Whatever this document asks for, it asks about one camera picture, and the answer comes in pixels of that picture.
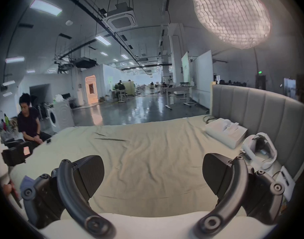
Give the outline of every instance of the beige bed sheet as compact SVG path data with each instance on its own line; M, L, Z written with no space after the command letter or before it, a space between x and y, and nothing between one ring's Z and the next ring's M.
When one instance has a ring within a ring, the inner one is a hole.
M230 149L208 136L203 117L67 128L36 148L11 178L19 189L25 175L51 174L64 158L100 155L105 176L89 201L95 212L162 217L211 211L217 197L203 178L204 155L234 158L241 145Z

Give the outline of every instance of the black t-shirt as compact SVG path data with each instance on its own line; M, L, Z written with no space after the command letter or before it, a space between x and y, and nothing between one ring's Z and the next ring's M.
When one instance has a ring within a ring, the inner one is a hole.
M119 90L125 90L125 89L126 89L126 87L122 83L120 83Z
M17 124L19 132L26 132L27 135L34 137L37 134L38 110L34 107L29 108L30 115L25 117L22 112L17 116Z

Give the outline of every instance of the gray headboard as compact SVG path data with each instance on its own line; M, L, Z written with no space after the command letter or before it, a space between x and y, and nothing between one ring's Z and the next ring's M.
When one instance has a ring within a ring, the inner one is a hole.
M277 160L295 177L304 162L304 104L265 90L213 85L211 114L238 122L247 135L268 134Z

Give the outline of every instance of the bed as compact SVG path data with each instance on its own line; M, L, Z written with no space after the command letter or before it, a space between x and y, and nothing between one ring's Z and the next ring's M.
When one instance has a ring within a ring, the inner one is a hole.
M210 152L234 158L241 145L230 149L208 136L203 118L67 128L10 176L19 190L25 175L51 174L62 159L100 155L105 176L89 201L95 212L163 217L211 211L217 197L203 178L203 158Z
M211 114L248 129L265 132L274 143L279 167L297 180L304 169L304 104L280 94L227 85L213 85ZM34 150L10 176L19 190L25 175L50 174L64 158L76 161L101 156L105 176L90 199L97 213L138 217L174 216L214 209L217 197L202 175L206 153L234 158L235 149L205 133L204 116L133 125L67 128L49 145ZM239 215L245 215L241 209Z

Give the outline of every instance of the man's hand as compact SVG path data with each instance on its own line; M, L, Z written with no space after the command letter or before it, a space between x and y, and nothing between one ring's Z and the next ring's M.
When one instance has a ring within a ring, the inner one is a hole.
M18 195L18 193L17 193L17 191L15 189L15 185L14 185L14 183L12 181L10 181L10 184L5 184L3 186L3 192L4 192L4 194L5 194L6 197L9 196L9 194L12 192L12 190L14 190L15 196L17 198L19 198L19 195Z
M43 140L39 138L39 135L34 136L34 141L37 142L38 144L43 143Z

